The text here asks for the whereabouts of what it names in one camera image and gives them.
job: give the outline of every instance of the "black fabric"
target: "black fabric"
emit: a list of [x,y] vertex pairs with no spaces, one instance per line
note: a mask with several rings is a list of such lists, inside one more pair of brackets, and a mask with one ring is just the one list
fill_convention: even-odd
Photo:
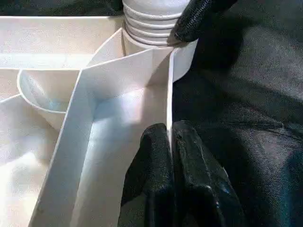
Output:
[[181,174],[179,218],[190,213],[200,227],[246,227],[238,197],[226,171],[204,146],[196,130],[186,122],[173,125],[173,150]]
[[117,16],[121,0],[1,0],[4,16]]
[[[0,14],[122,12],[121,5],[104,7],[106,0],[63,3],[4,0]],[[238,0],[222,18],[207,20],[191,70],[174,84],[174,121],[192,122],[252,227],[303,223],[302,12],[302,0]]]

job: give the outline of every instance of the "black cloth background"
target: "black cloth background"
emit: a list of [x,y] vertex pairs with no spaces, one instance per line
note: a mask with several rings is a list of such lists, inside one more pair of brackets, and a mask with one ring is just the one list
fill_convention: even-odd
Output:
[[[3,0],[1,15],[119,15],[115,0]],[[174,84],[188,120],[226,169],[250,226],[303,223],[303,1],[238,0],[200,37]]]

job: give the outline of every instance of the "white plastic surface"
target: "white plastic surface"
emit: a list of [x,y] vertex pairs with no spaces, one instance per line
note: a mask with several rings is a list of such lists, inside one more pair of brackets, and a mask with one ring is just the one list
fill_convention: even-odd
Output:
[[0,103],[0,226],[26,227],[58,137],[23,100]]
[[169,53],[146,50],[82,71],[33,227],[116,225],[141,134],[151,124],[171,124]]
[[0,101],[18,94],[17,75],[19,70],[0,69]]
[[59,131],[78,75],[79,70],[21,70],[17,86],[22,97]]
[[[14,102],[2,101],[12,103],[12,107],[0,102],[3,119],[13,119],[12,124],[0,122],[5,128],[0,131],[0,140],[4,138],[3,144],[6,138],[14,144],[25,142],[26,158],[34,160],[33,155],[27,155],[27,148],[35,157],[39,152],[45,155],[49,149],[53,151],[58,132],[51,126],[60,130],[43,186],[49,157],[41,174],[35,172],[31,178],[33,182],[39,179],[31,208],[42,189],[30,226],[115,226],[124,175],[139,148],[141,134],[159,122],[167,125],[169,134],[172,82],[189,69],[196,43],[168,47],[143,44],[125,31],[121,17],[0,17],[0,25],[0,73],[4,72],[0,79],[8,84],[0,87],[3,98],[17,92],[16,83],[10,81],[16,81],[21,69],[21,96],[13,98]],[[10,139],[10,132],[21,134]],[[11,145],[0,148],[2,154],[8,154],[6,148],[14,154]],[[14,163],[14,168],[23,168],[23,163]],[[8,181],[0,191],[2,197],[13,195],[27,179],[27,175],[12,171],[5,177],[17,180],[14,186]],[[26,227],[32,209],[19,206],[26,194],[15,198],[3,200],[2,210],[8,215],[0,223]]]

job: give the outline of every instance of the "dark textile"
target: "dark textile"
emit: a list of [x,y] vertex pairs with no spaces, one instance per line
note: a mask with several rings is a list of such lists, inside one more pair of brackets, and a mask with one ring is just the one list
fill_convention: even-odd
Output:
[[117,16],[119,0],[1,0],[0,15],[7,16]]
[[178,217],[191,214],[200,226],[246,227],[238,197],[227,173],[186,122],[173,125],[173,154],[178,193]]
[[174,84],[174,121],[192,122],[252,227],[303,223],[302,3],[238,1]]

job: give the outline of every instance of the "white cylinder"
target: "white cylinder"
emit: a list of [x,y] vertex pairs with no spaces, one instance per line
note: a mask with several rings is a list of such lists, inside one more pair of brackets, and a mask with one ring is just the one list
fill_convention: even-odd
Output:
[[123,0],[129,35],[148,45],[172,45],[173,28],[189,0]]

